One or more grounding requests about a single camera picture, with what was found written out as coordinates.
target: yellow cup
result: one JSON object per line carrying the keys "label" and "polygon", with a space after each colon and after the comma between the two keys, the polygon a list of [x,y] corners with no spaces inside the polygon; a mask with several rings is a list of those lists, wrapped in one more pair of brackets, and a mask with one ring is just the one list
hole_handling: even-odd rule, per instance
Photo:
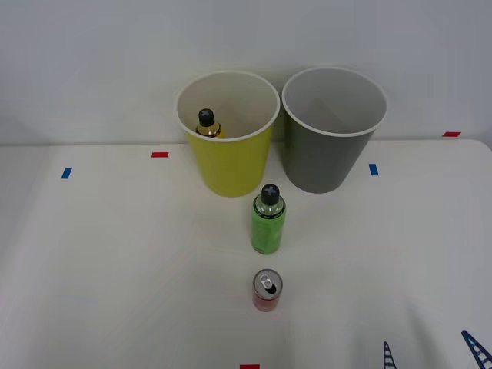
{"label": "yellow cup", "polygon": [[[198,112],[209,108],[225,138],[195,132]],[[187,85],[175,116],[193,148],[207,186],[220,196],[252,192],[263,177],[280,98],[266,79],[244,71],[218,71]]]}

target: cup rim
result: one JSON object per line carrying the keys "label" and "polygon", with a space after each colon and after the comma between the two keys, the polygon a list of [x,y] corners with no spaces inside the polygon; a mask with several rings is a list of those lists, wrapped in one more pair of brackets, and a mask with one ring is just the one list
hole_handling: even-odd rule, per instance
{"label": "cup rim", "polygon": [[[205,136],[202,136],[202,135],[199,135],[198,133],[192,131],[190,128],[188,128],[182,121],[181,119],[179,118],[179,114],[178,114],[178,102],[179,102],[179,99],[181,98],[181,96],[183,95],[183,93],[191,86],[193,85],[194,83],[198,82],[198,81],[201,81],[202,79],[205,79],[205,78],[208,78],[212,75],[219,75],[219,74],[237,74],[237,75],[248,75],[250,77],[253,77],[253,78],[256,78],[256,79],[259,79],[260,81],[264,82],[268,87],[270,87],[270,89],[274,92],[274,96],[275,96],[275,101],[277,102],[277,107],[275,109],[275,113],[273,114],[271,120],[266,124],[264,125],[263,127],[261,127],[260,129],[258,129],[257,131],[254,131],[252,133],[250,133],[249,135],[245,135],[245,136],[241,136],[241,137],[234,137],[234,138],[221,138],[221,139],[216,139],[216,138],[210,138],[210,137],[205,137]],[[205,141],[210,141],[210,142],[215,142],[215,143],[218,143],[218,144],[227,144],[229,142],[237,142],[237,141],[243,141],[243,140],[247,140],[249,138],[252,138],[256,135],[259,135],[260,133],[262,133],[263,131],[266,131],[268,128],[270,128],[273,124],[274,124],[274,121],[275,119],[277,119],[277,116],[278,116],[278,113],[280,112],[280,107],[281,107],[281,104],[280,104],[280,96],[278,95],[278,92],[277,90],[275,89],[275,87],[269,82],[267,81],[265,78],[259,76],[259,75],[256,75],[254,73],[250,73],[249,71],[235,71],[235,70],[231,70],[231,71],[228,71],[228,70],[223,70],[223,71],[213,71],[212,73],[207,73],[206,75],[201,75],[195,79],[193,79],[192,81],[190,81],[189,83],[186,84],[186,86],[183,87],[183,89],[178,93],[178,96],[176,96],[176,99],[175,99],[175,103],[174,103],[174,107],[173,107],[173,115],[174,117],[178,120],[179,122],[179,125],[181,126],[181,128],[184,129],[184,131],[192,136],[195,136],[196,138],[200,138],[202,140],[205,140]]]}
{"label": "cup rim", "polygon": [[[383,117],[380,119],[380,121],[377,124],[373,125],[371,128],[368,128],[368,129],[365,129],[365,130],[359,131],[359,132],[354,132],[354,133],[334,133],[334,132],[323,131],[321,129],[311,127],[310,125],[307,125],[306,123],[304,123],[303,121],[301,121],[298,117],[296,117],[294,113],[292,113],[292,111],[290,110],[290,108],[285,103],[285,90],[287,89],[287,87],[289,86],[289,84],[292,83],[292,81],[295,80],[296,77],[298,77],[299,75],[303,75],[304,73],[308,73],[310,71],[326,70],[326,69],[337,69],[337,70],[340,70],[340,71],[347,71],[349,73],[352,73],[352,74],[355,74],[355,75],[358,75],[358,76],[364,78],[366,81],[369,81],[374,86],[376,86],[376,88],[379,90],[379,92],[383,96],[384,104],[385,104],[385,108],[386,108],[386,110],[384,111]],[[366,75],[360,73],[359,71],[355,71],[354,69],[349,69],[349,68],[339,67],[339,66],[330,66],[330,65],[327,65],[327,66],[317,66],[317,67],[313,67],[313,68],[304,69],[304,70],[296,73],[295,75],[292,75],[287,80],[287,82],[285,83],[284,88],[282,88],[282,105],[284,106],[285,111],[289,114],[289,117],[291,117],[292,119],[294,119],[299,125],[302,125],[304,128],[306,128],[306,129],[308,129],[310,131],[319,133],[320,135],[332,136],[332,137],[346,137],[346,138],[348,138],[348,137],[362,136],[362,135],[365,135],[365,134],[370,133],[372,131],[375,131],[376,128],[379,127],[380,124],[387,117],[387,112],[388,112],[388,107],[389,107],[389,105],[388,105],[388,98],[386,96],[386,93],[384,92],[383,88],[376,81],[374,81],[372,78],[369,78]]]}

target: can lid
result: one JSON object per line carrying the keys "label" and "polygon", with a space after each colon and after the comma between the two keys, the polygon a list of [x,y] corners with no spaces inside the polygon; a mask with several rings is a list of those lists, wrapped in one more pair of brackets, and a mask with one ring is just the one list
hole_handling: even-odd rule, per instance
{"label": "can lid", "polygon": [[214,112],[210,109],[201,109],[198,112],[198,121],[203,127],[210,127],[215,123]]}
{"label": "can lid", "polygon": [[269,183],[263,186],[261,189],[261,202],[265,205],[275,205],[279,199],[280,189],[276,185]]}
{"label": "can lid", "polygon": [[271,269],[263,269],[254,276],[254,291],[261,298],[268,300],[276,298],[282,292],[283,286],[280,275]]}

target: blue tape marker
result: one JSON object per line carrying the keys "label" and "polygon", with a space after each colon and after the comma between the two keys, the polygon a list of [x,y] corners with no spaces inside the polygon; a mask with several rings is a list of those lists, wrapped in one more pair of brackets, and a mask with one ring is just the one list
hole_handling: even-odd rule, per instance
{"label": "blue tape marker", "polygon": [[379,175],[376,164],[369,164],[369,170],[371,171],[371,175]]}
{"label": "blue tape marker", "polygon": [[71,168],[65,168],[63,174],[61,175],[61,179],[68,179],[68,177],[70,177],[70,173],[71,173]]}

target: gray cup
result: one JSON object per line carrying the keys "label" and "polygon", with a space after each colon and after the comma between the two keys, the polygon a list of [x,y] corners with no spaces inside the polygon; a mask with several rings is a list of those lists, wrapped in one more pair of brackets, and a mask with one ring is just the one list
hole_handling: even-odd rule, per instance
{"label": "gray cup", "polygon": [[383,121],[387,99],[368,77],[343,68],[311,68],[284,86],[284,170],[306,192],[340,186]]}

